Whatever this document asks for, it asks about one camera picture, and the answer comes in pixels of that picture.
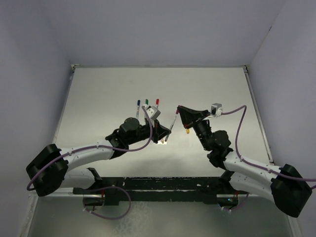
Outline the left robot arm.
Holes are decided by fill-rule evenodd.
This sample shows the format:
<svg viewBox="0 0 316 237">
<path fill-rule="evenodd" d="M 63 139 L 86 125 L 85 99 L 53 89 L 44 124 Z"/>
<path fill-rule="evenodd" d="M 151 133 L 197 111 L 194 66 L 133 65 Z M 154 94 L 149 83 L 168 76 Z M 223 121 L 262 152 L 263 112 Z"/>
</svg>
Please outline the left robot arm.
<svg viewBox="0 0 316 237">
<path fill-rule="evenodd" d="M 146 141 L 158 143 L 171 133 L 156 120 L 141 125 L 136 118 L 127 118 L 119 128 L 105 139 L 83 147 L 58 148 L 56 144 L 45 146 L 27 165 L 30 178 L 28 191 L 36 191 L 39 197 L 52 194 L 59 188 L 82 188 L 95 194 L 102 182 L 93 169 L 75 172 L 75 169 L 101 160 L 118 158 L 131 152 L 130 145 Z"/>
</svg>

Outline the magenta pen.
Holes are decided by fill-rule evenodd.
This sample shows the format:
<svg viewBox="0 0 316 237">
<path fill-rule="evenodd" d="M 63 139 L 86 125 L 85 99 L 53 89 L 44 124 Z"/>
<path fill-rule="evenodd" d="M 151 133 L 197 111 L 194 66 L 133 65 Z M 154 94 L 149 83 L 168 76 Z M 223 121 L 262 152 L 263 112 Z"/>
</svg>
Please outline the magenta pen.
<svg viewBox="0 0 316 237">
<path fill-rule="evenodd" d="M 170 130 L 170 133 L 165 137 L 165 142 L 167 142 L 168 141 L 168 138 L 169 138 L 169 136 L 171 135 L 171 131 L 172 131 L 172 129 L 173 129 L 173 127 L 174 127 L 174 125 L 175 125 L 175 122 L 176 122 L 176 119 L 177 119 L 177 116 L 178 116 L 178 114 L 175 114 L 175 117 L 174 117 L 174 119 L 173 119 L 173 121 L 172 121 L 172 123 L 171 123 L 171 125 L 170 125 L 170 128 L 169 128 L 169 130 Z"/>
</svg>

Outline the blue pen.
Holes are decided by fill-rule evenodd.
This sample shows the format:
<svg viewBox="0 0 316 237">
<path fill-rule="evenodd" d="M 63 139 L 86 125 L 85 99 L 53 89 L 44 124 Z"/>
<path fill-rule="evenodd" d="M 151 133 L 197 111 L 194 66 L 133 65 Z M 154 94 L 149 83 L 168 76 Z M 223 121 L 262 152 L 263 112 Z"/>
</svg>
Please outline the blue pen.
<svg viewBox="0 0 316 237">
<path fill-rule="evenodd" d="M 136 109 L 136 119 L 139 119 L 139 111 L 140 111 L 140 105 L 137 106 L 137 109 Z"/>
</svg>

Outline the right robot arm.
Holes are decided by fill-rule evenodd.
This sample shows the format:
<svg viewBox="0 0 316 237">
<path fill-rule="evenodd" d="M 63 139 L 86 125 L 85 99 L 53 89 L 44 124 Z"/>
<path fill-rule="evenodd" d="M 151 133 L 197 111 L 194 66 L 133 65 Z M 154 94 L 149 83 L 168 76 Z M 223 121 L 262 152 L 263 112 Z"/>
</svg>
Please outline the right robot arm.
<svg viewBox="0 0 316 237">
<path fill-rule="evenodd" d="M 210 110 L 203 111 L 178 106 L 177 111 L 183 127 L 193 129 L 204 150 L 209 152 L 209 162 L 225 171 L 219 182 L 223 192 L 255 194 L 270 200 L 284 214 L 299 217 L 313 192 L 309 179 L 289 164 L 283 167 L 264 164 L 245 158 L 238 148 L 232 149 L 227 132 L 212 131 L 209 122 L 210 118 L 225 115 L 221 104 L 212 104 Z"/>
</svg>

